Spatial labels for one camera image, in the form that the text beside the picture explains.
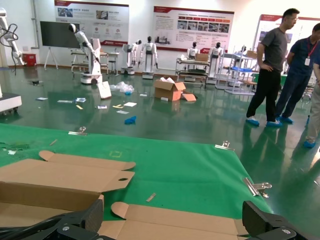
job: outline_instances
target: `cable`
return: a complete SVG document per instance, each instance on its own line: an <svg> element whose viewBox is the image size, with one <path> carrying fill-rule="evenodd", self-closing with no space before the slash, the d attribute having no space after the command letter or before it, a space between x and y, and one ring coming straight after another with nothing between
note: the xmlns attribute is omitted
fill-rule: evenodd
<svg viewBox="0 0 320 240"><path fill-rule="evenodd" d="M11 48L11 57L12 57L12 60L13 60L13 63L14 63L14 70L12 72L14 72L14 75L16 76L17 75L17 63L16 63L16 60L14 58L14 48L13 46L11 45L5 45L2 41L1 41L1 38L3 38L5 35L7 34L11 34L12 38L13 38L13 41L16 41L19 39L18 35L16 34L16 30L17 30L18 26L14 23L11 23L8 27L8 29L3 29L2 30L4 31L4 33L0 36L0 44L2 44L3 46L5 47L9 47Z"/></svg>

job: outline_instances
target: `gray t-shirt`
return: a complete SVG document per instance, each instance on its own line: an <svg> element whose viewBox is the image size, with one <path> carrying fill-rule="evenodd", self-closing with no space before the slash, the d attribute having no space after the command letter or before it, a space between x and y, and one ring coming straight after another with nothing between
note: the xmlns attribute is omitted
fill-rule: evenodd
<svg viewBox="0 0 320 240"><path fill-rule="evenodd" d="M265 35L261 44L265 46L263 63L282 72L288 47L287 35L280 28L275 28Z"/></svg>

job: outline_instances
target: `blue polo shirt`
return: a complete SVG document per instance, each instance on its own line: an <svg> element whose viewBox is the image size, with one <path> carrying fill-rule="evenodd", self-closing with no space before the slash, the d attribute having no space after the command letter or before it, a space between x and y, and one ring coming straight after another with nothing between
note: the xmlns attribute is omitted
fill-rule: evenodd
<svg viewBox="0 0 320 240"><path fill-rule="evenodd" d="M320 54L320 42L316 45L313 53L310 56L309 66L306 66L305 62L306 58L309 55L309 52L311 52L315 44L311 44L310 37L296 41L296 43L292 46L290 50L291 53L294 53L292 63L289 69L290 74L311 76L315 59Z"/></svg>

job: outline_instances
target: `white sign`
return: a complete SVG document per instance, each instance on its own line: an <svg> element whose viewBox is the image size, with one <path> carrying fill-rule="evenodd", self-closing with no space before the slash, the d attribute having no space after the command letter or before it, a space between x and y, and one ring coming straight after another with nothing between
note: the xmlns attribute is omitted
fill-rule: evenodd
<svg viewBox="0 0 320 240"><path fill-rule="evenodd" d="M155 6L153 37L157 49L185 52L197 43L201 53L209 53L218 42L228 49L233 11Z"/></svg>
<svg viewBox="0 0 320 240"><path fill-rule="evenodd" d="M256 32L253 48L256 51L258 44L264 39L267 32L272 29L278 28L282 22L282 16L279 15L266 15L260 17L258 29ZM299 39L305 39L312 33L312 29L320 22L320 18L299 17L294 27L286 32L288 51Z"/></svg>
<svg viewBox="0 0 320 240"><path fill-rule="evenodd" d="M120 46L129 39L129 5L55 0L56 22L80 24L88 39Z"/></svg>

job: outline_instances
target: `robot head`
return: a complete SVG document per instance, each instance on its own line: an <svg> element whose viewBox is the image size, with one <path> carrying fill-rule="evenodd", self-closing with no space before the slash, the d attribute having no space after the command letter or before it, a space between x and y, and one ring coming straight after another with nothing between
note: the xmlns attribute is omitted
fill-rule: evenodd
<svg viewBox="0 0 320 240"><path fill-rule="evenodd" d="M76 25L74 25L74 24L72 24L72 23L69 24L69 30L75 34L75 33L77 32L77 27L76 27Z"/></svg>

